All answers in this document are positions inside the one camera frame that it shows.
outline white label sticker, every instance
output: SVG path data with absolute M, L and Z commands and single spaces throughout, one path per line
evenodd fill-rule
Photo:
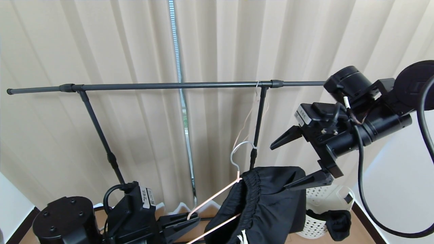
M 297 109 L 297 113 L 300 115 L 300 117 L 303 119 L 303 121 L 306 124 L 310 124 L 310 122 L 312 121 L 312 119 L 306 114 L 306 111 L 304 111 L 304 109 L 301 107 L 301 105 Z
M 143 208 L 149 209 L 151 206 L 149 205 L 148 192 L 146 191 L 146 188 L 142 188 L 142 187 L 140 187 L 140 191 L 141 191 L 141 200 L 143 202 Z
M 294 114 L 294 116 L 296 117 L 297 121 L 299 122 L 299 125 L 300 125 L 300 126 L 303 126 L 303 125 L 304 125 L 304 121 L 303 121 L 303 119 L 300 117 L 300 115 L 298 114 L 298 112 L 296 112 L 296 113 Z
M 146 190 L 148 191 L 149 202 L 151 203 L 152 206 L 155 206 L 155 200 L 154 200 L 154 196 L 152 195 L 152 190 L 149 188 L 146 188 Z

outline white drawstring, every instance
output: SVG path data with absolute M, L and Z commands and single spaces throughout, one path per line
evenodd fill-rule
M 249 244 L 249 242 L 247 241 L 246 230 L 242 230 L 241 234 L 243 236 L 237 235 L 238 239 L 241 241 L 240 244 Z

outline white plastic basket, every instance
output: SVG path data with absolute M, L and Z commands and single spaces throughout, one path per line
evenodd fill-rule
M 350 203 L 345 197 L 350 194 Z M 322 214 L 328 210 L 350 211 L 354 203 L 354 193 L 346 186 L 329 185 L 306 189 L 306 209 Z M 297 234 L 307 239 L 317 239 L 327 232 L 326 222 L 306 215 L 304 229 Z

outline curtain gap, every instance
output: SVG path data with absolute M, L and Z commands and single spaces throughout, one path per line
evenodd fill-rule
M 179 55 L 179 46 L 178 46 L 178 35 L 176 28 L 176 18 L 175 18 L 175 7 L 173 0 L 169 1 L 169 11 L 170 11 L 170 22 L 172 25 L 172 36 L 173 36 L 173 45 L 175 49 L 175 60 L 176 60 L 176 70 L 178 73 L 178 82 L 182 83 L 182 73 L 181 73 L 181 59 Z M 190 147 L 190 138 L 188 137 L 188 117 L 187 117 L 187 104 L 184 99 L 183 89 L 179 89 L 179 95 L 181 98 L 181 109 L 182 109 L 182 117 L 184 121 L 184 131 L 185 131 L 185 141 L 187 144 L 187 154 L 188 154 L 188 162 L 190 165 L 190 175 L 191 175 L 191 186 L 193 188 L 193 198 L 194 198 L 194 206 L 197 206 L 197 198 L 196 198 L 196 186 L 194 183 L 194 172 L 193 172 L 193 160 L 191 156 L 191 147 Z

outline curtain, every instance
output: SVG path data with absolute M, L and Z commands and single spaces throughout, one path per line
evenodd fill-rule
M 1 172 L 37 207 L 118 184 L 78 94 L 7 88 L 177 82 L 166 1 L 2 1 Z M 124 179 L 193 205 L 178 90 L 88 92 Z M 110 198 L 114 205 L 122 194 Z
M 176 1 L 183 79 L 326 80 L 349 65 L 372 82 L 396 77 L 406 66 L 434 58 L 433 7 L 432 1 Z M 186 90 L 185 95 L 201 202 L 235 179 L 229 154 L 252 108 L 238 142 L 246 136 L 253 141 L 258 98 L 255 89 Z M 322 87 L 268 90 L 255 166 L 320 169 L 317 154 L 302 138 L 269 149 L 296 124 L 299 104 L 312 102 L 333 99 Z M 386 141 L 366 148 L 365 165 Z M 242 171 L 249 168 L 250 151 L 246 145 L 235 156 Z M 357 152 L 338 159 L 345 176 L 336 184 L 356 183 L 357 160 Z
M 174 3 L 183 82 L 325 80 L 349 65 L 372 82 L 434 58 L 434 1 L 275 0 Z M 62 196 L 94 203 L 117 183 L 77 94 L 6 95 L 64 83 L 177 82 L 167 1 L 1 1 L 0 171 L 37 207 Z M 229 155 L 253 141 L 260 89 L 185 89 L 198 202 L 235 179 Z M 178 90 L 89 92 L 126 181 L 173 210 L 193 207 Z M 304 139 L 271 151 L 300 103 L 333 102 L 322 87 L 269 89 L 256 166 L 319 169 Z M 365 150 L 368 166 L 387 138 Z M 234 160 L 248 170 L 250 146 Z M 338 159 L 356 182 L 357 153 Z M 115 194 L 111 203 L 122 195 Z M 221 203 L 225 195 L 217 199 Z

